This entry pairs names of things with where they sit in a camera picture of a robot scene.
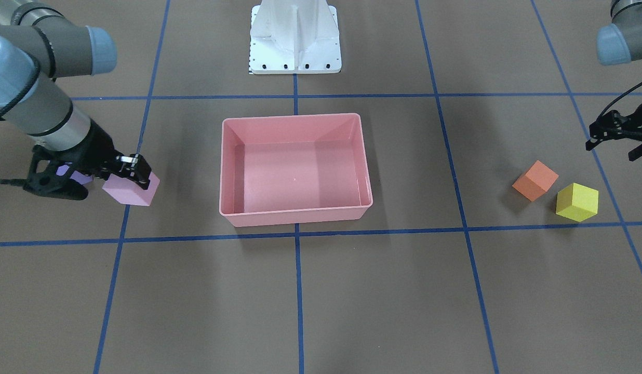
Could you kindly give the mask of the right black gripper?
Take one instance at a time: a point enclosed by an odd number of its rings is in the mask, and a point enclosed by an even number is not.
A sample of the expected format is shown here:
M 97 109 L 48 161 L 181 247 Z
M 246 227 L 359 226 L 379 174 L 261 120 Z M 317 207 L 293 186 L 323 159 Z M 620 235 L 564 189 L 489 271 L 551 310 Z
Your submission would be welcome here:
M 150 186 L 152 168 L 141 154 L 121 158 L 112 138 L 95 121 L 90 122 L 87 136 L 74 147 L 77 157 L 72 161 L 75 171 L 89 177 L 108 180 L 111 175 L 128 179 L 138 186 Z

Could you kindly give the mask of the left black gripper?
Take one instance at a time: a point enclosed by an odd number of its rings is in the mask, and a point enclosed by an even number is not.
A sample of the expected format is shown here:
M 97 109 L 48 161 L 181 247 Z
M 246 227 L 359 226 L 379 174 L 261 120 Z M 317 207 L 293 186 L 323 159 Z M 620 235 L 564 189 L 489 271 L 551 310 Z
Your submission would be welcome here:
M 590 139 L 585 142 L 585 149 L 593 151 L 605 141 L 622 140 L 624 138 L 642 142 L 642 108 L 624 116 L 619 111 L 611 111 L 611 115 L 602 115 L 589 126 Z M 642 157 L 642 144 L 629 151 L 631 162 Z

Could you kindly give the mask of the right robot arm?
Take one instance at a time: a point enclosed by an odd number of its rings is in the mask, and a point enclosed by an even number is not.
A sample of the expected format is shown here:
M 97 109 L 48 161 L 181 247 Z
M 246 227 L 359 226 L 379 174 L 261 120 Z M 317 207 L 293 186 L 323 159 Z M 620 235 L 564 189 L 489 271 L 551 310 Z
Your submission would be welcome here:
M 67 164 L 70 172 L 116 175 L 147 189 L 152 170 L 143 156 L 117 151 L 56 83 L 115 66 L 117 48 L 104 29 L 78 26 L 40 1 L 0 1 L 0 120 L 31 137 L 53 169 Z

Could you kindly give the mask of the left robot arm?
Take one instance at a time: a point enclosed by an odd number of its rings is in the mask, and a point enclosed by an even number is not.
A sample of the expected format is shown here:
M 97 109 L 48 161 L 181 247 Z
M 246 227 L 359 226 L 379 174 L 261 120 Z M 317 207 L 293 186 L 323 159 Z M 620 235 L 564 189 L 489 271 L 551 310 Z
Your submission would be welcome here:
M 600 28 L 596 36 L 597 59 L 602 65 L 627 64 L 642 60 L 642 1 L 612 1 L 611 23 Z M 630 115 L 612 109 L 613 105 L 642 87 L 642 81 L 618 95 L 589 126 L 585 149 L 593 151 L 606 141 L 639 142 L 628 152 L 629 161 L 642 157 L 642 103 Z

